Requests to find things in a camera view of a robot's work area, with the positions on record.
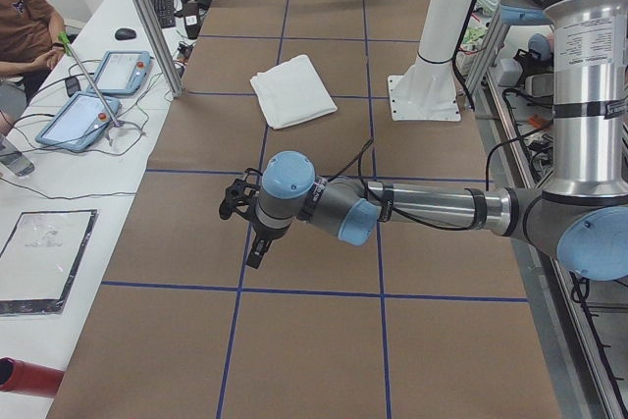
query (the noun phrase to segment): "tablet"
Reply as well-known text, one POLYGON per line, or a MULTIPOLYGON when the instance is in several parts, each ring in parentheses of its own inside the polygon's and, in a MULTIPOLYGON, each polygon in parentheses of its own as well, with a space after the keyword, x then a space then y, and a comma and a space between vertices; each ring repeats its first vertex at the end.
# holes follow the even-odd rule
MULTIPOLYGON (((107 97, 114 113, 120 109, 120 100, 107 97)), ((83 151, 108 127, 111 117, 100 99, 88 92, 75 93, 68 103, 39 132, 35 141, 71 151, 83 151)))
POLYGON ((107 95, 133 95, 150 65, 148 51, 107 51, 94 73, 98 89, 107 95))

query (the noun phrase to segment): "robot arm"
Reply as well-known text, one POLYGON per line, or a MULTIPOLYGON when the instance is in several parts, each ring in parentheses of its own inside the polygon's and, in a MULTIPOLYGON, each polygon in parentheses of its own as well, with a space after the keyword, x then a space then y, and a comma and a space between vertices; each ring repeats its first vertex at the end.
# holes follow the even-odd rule
POLYGON ((378 221, 487 229, 524 240, 589 279, 628 275, 628 183, 621 177, 628 0, 502 0, 502 8, 518 12, 511 18, 522 23, 543 9, 555 25, 554 169, 548 183, 483 192, 328 182, 302 154, 280 153, 261 185, 248 183, 248 175, 237 179, 221 205, 221 218, 237 212, 252 223, 249 266, 259 266, 296 218, 356 245, 378 221))

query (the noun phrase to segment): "brown shirt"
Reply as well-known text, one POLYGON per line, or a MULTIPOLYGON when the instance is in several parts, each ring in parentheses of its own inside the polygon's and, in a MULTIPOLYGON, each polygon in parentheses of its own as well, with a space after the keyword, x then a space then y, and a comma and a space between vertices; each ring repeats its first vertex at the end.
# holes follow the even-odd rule
POLYGON ((46 0, 0 0, 0 61, 29 63, 52 48, 46 0))

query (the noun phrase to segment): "white table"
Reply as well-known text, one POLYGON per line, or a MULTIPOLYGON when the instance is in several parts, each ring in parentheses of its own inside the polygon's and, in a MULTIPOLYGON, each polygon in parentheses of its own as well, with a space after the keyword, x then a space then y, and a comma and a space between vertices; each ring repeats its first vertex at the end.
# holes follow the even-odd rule
MULTIPOLYGON (((176 28, 163 30, 169 48, 174 52, 185 37, 184 27, 178 19, 176 28)), ((150 44, 143 31, 131 0, 105 0, 73 44, 82 60, 101 59, 107 50, 146 50, 150 44), (118 41, 114 32, 119 27, 131 27, 137 38, 118 41)), ((63 58, 44 84, 68 75, 74 60, 63 58)), ((95 70, 96 63, 88 64, 95 70)), ((79 73, 74 67, 73 74, 79 73)), ((159 65, 152 61, 147 80, 133 97, 123 99, 123 111, 146 89, 153 76, 160 73, 159 65)), ((84 79, 81 87, 87 86, 84 79)), ((35 188, 50 196, 75 196, 90 193, 136 192, 143 176, 146 160, 152 151, 162 128, 170 99, 168 85, 163 77, 140 102, 149 116, 146 136, 123 156, 114 157, 95 152, 71 154, 65 151, 34 151, 27 154, 34 163, 35 171, 18 179, 6 169, 0 172, 11 182, 35 188)), ((38 94, 25 115, 32 113, 55 113, 68 100, 63 82, 53 85, 38 94)), ((141 124, 145 116, 139 110, 124 115, 124 120, 141 124)), ((48 119, 30 118, 18 123, 19 128, 34 143, 34 137, 48 119)), ((132 128, 111 131, 114 138, 110 147, 101 137, 91 148, 119 153, 136 139, 137 131, 132 128)), ((24 151, 29 149, 25 139, 16 131, 10 139, 24 151)), ((73 354, 79 334, 100 285, 113 249, 131 208, 133 196, 90 197, 80 200, 48 200, 24 189, 0 182, 0 243, 4 245, 20 214, 24 211, 96 209, 97 220, 93 233, 83 254, 77 277, 74 281, 65 308, 60 315, 20 316, 0 318, 0 357, 13 357, 65 370, 73 354)), ((0 416, 3 418, 37 419, 46 416, 51 399, 13 393, 0 393, 0 416)))

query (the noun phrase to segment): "brown table surface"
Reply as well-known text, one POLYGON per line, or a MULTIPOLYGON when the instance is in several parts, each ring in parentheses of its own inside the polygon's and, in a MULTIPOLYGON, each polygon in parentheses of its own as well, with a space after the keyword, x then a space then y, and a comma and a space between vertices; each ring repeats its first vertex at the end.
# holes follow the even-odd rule
POLYGON ((507 239, 293 224, 259 270, 225 187, 276 152, 333 174, 481 187, 473 114, 393 122, 429 0, 214 0, 49 418, 553 418, 507 239), (269 130, 249 80, 307 54, 339 109, 269 130), (349 170, 355 175, 355 169, 349 170))

